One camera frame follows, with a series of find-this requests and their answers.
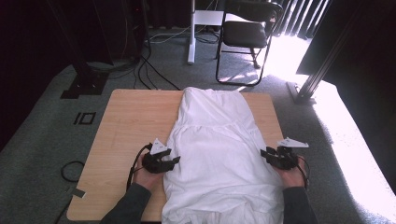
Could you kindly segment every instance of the desk leg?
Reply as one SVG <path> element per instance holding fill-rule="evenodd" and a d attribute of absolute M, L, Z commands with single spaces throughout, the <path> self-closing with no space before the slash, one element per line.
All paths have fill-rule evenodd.
<path fill-rule="evenodd" d="M 189 48 L 188 64 L 194 64 L 195 61 L 195 0 L 191 0 L 191 37 Z"/>

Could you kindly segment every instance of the black cable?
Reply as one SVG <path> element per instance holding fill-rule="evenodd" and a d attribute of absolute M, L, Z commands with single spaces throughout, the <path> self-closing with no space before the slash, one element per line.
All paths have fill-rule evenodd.
<path fill-rule="evenodd" d="M 65 165 L 62 167 L 62 169 L 61 169 L 61 176 L 62 176 L 62 178 L 63 178 L 64 180 L 68 181 L 68 182 L 71 182 L 71 183 L 77 183 L 77 182 L 78 182 L 78 179 L 70 179 L 70 178 L 66 177 L 66 175 L 64 174 L 64 169 L 66 169 L 67 166 L 69 166 L 69 165 L 71 165 L 71 164 L 74 164 L 74 163 L 81 164 L 82 167 L 84 167 L 84 165 L 85 165 L 84 162 L 82 162 L 82 161 L 70 161 L 70 162 L 68 162 L 67 164 L 65 164 Z"/>
<path fill-rule="evenodd" d="M 128 69 L 125 69 L 125 71 L 126 71 L 125 74 L 122 74 L 122 75 L 120 75 L 118 77 L 109 77 L 108 79 L 111 80 L 111 79 L 119 79 L 119 78 L 122 78 L 122 77 L 126 77 L 126 76 L 128 76 L 129 74 L 131 74 L 132 72 L 134 72 L 136 70 L 136 67 L 137 67 L 138 64 L 139 64 L 139 59 L 135 58 L 134 59 L 134 66 L 131 66 Z"/>
<path fill-rule="evenodd" d="M 305 172 L 303 171 L 303 169 L 300 167 L 300 165 L 294 162 L 294 159 L 291 157 L 291 155 L 289 153 L 286 153 L 286 155 L 289 157 L 290 161 L 294 163 L 294 165 L 297 167 L 297 169 L 300 170 L 301 174 L 303 175 L 303 180 L 304 180 L 304 187 L 305 189 L 308 189 L 309 186 L 309 174 L 311 173 L 311 168 L 308 165 L 308 162 L 301 156 L 297 156 L 297 158 L 300 158 L 304 161 L 304 163 L 306 164 L 306 168 L 307 168 L 307 175 L 305 174 Z"/>
<path fill-rule="evenodd" d="M 149 90 L 151 90 L 151 88 L 143 81 L 141 75 L 140 75 L 140 71 L 142 70 L 143 65 L 146 62 L 142 62 L 142 64 L 140 64 L 139 70 L 137 71 L 137 76 L 139 77 L 140 82 Z"/>
<path fill-rule="evenodd" d="M 54 224 L 57 224 L 60 220 L 61 217 L 64 215 L 64 212 L 66 211 L 66 209 L 69 207 L 70 203 L 72 202 L 72 200 L 70 199 L 70 201 L 66 204 L 66 206 L 64 207 L 64 209 L 62 209 L 61 214 L 56 218 Z"/>
<path fill-rule="evenodd" d="M 213 35 L 216 39 L 215 40 L 208 40 L 208 39 L 203 39 L 201 37 L 198 37 L 198 35 Z M 205 43 L 205 44 L 217 44 L 219 42 L 219 35 L 215 33 L 208 33 L 208 34 L 197 34 L 195 36 L 195 39 L 198 41 Z"/>
<path fill-rule="evenodd" d="M 84 162 L 82 162 L 82 161 L 70 161 L 70 162 L 68 162 L 67 164 L 65 164 L 65 165 L 61 168 L 61 176 L 62 176 L 62 178 L 63 178 L 65 181 L 67 181 L 67 182 L 71 182 L 71 183 L 77 183 L 77 182 L 78 182 L 78 179 L 70 179 L 70 178 L 66 177 L 66 175 L 64 174 L 64 170 L 67 168 L 67 166 L 69 166 L 69 165 L 71 165 L 71 164 L 75 164 L 75 163 L 81 164 L 82 167 L 84 167 L 84 165 L 85 165 Z M 55 222 L 54 222 L 55 224 L 58 223 L 58 222 L 61 220 L 61 217 L 64 215 L 64 212 L 66 211 L 66 209 L 69 207 L 70 203 L 72 202 L 72 199 L 73 199 L 73 197 L 72 197 L 72 198 L 69 200 L 69 202 L 64 206 L 64 209 L 62 209 L 61 214 L 59 214 L 59 216 L 56 217 Z"/>
<path fill-rule="evenodd" d="M 122 71 L 131 70 L 131 68 L 134 68 L 136 66 L 136 62 L 137 62 L 137 58 L 130 58 L 130 59 L 128 59 L 127 63 L 124 63 L 122 65 L 113 66 L 110 68 L 101 68 L 101 67 L 95 67 L 93 65 L 90 65 L 90 68 L 94 72 L 103 72 L 103 73 L 122 72 Z"/>
<path fill-rule="evenodd" d="M 166 77 L 164 77 L 163 75 L 161 75 L 161 73 L 159 73 L 159 72 L 157 71 L 157 69 L 155 69 L 155 67 L 154 67 L 151 63 L 149 63 L 149 61 L 148 61 L 145 57 L 142 56 L 142 59 L 145 61 L 145 63 L 148 63 L 148 65 L 150 65 L 150 67 L 151 67 L 160 77 L 162 77 L 165 81 L 167 81 L 169 84 L 171 84 L 172 86 L 174 86 L 178 91 L 180 91 L 180 88 L 179 88 L 177 85 L 175 85 L 173 82 L 171 82 L 171 81 L 168 80 Z"/>
<path fill-rule="evenodd" d="M 139 152 L 137 153 L 136 158 L 134 158 L 134 164 L 132 165 L 131 170 L 129 171 L 128 180 L 126 181 L 126 190 L 128 190 L 128 188 L 131 187 L 132 177 L 134 176 L 134 172 L 136 172 L 136 171 L 138 171 L 139 169 L 141 169 L 141 168 L 139 168 L 139 169 L 137 169 L 137 170 L 135 169 L 135 167 L 136 167 L 136 165 L 137 165 L 137 160 L 139 160 L 139 157 L 140 157 L 140 155 L 142 154 L 142 152 L 143 152 L 145 149 L 150 150 L 150 149 L 151 149 L 151 146 L 152 146 L 152 144 L 143 146 L 143 147 L 139 150 Z"/>
<path fill-rule="evenodd" d="M 157 86 L 152 82 L 151 78 L 149 77 L 149 70 L 146 63 L 145 63 L 145 67 L 146 67 L 146 78 L 148 79 L 149 83 L 151 83 L 151 85 L 155 88 L 155 90 L 158 90 Z"/>
<path fill-rule="evenodd" d="M 137 82 L 137 76 L 136 76 L 136 70 L 134 70 L 134 89 L 136 89 L 136 82 Z"/>

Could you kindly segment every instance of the white wire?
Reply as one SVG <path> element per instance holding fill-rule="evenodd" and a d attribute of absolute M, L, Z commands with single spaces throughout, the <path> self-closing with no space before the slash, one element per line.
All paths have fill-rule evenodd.
<path fill-rule="evenodd" d="M 208 9 L 210 8 L 210 6 L 212 6 L 212 4 L 213 4 L 214 1 L 215 1 L 215 0 L 212 0 L 212 1 L 209 3 L 209 6 L 207 6 L 205 10 L 208 10 Z M 217 7 L 218 7 L 218 3 L 219 3 L 219 0 L 216 0 L 215 10 L 216 10 Z M 178 36 L 178 35 L 182 35 L 186 30 L 188 30 L 188 29 L 190 29 L 190 28 L 191 28 L 191 27 L 189 26 L 189 27 L 185 28 L 184 30 L 182 30 L 181 32 L 179 32 L 179 33 L 177 33 L 177 34 L 174 34 L 174 35 L 170 36 L 169 38 L 167 38 L 167 39 L 165 39 L 165 40 L 163 40 L 163 41 L 150 42 L 150 43 L 151 43 L 151 44 L 162 44 L 162 43 L 165 43 L 166 41 L 168 41 L 168 40 L 170 40 L 170 39 L 172 39 L 172 38 L 174 38 L 174 37 L 176 37 L 176 36 Z M 206 28 L 206 26 L 204 26 L 201 30 L 199 30 L 199 31 L 197 31 L 197 32 L 195 32 L 195 33 L 196 33 L 196 34 L 197 34 L 197 33 L 200 33 L 200 32 L 203 31 L 205 28 Z M 153 39 L 153 38 L 155 38 L 155 37 L 157 37 L 157 36 L 160 36 L 160 35 L 171 35 L 171 34 L 157 34 L 157 35 L 154 35 L 152 38 L 150 38 L 150 40 Z"/>

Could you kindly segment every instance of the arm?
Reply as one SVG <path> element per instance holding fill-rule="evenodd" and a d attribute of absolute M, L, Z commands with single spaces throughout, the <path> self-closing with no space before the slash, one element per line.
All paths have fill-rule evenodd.
<path fill-rule="evenodd" d="M 150 197 L 151 192 L 148 189 L 132 183 L 125 195 L 100 223 L 140 223 Z"/>
<path fill-rule="evenodd" d="M 304 171 L 304 161 L 299 158 L 299 166 Z M 279 173 L 283 186 L 283 198 L 285 203 L 284 224 L 318 223 L 317 217 L 311 207 L 304 188 L 304 178 L 297 168 L 280 170 Z"/>
<path fill-rule="evenodd" d="M 142 167 L 143 155 L 137 161 L 137 169 Z M 143 212 L 151 197 L 151 190 L 163 177 L 163 174 L 152 174 L 146 169 L 134 173 L 134 183 L 116 206 L 108 212 L 100 223 L 140 223 Z"/>
<path fill-rule="evenodd" d="M 304 187 L 283 190 L 285 202 L 284 224 L 318 223 Z"/>

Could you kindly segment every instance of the folding chair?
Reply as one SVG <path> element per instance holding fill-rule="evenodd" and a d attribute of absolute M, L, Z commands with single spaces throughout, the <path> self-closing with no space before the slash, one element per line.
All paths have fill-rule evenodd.
<path fill-rule="evenodd" d="M 235 15 L 242 18 L 242 21 L 230 21 L 227 18 Z M 216 80 L 222 84 L 237 86 L 255 86 L 262 81 L 262 72 L 271 46 L 273 31 L 275 30 L 283 15 L 283 8 L 277 3 L 248 1 L 248 0 L 227 0 L 221 22 L 218 50 L 216 54 Z M 222 44 L 228 47 L 247 48 L 250 52 L 222 50 Z M 259 66 L 256 59 L 262 49 L 266 48 L 262 66 Z M 220 54 L 241 53 L 251 54 L 255 68 L 262 68 L 259 78 L 254 83 L 234 82 L 230 79 L 221 80 L 219 77 Z"/>

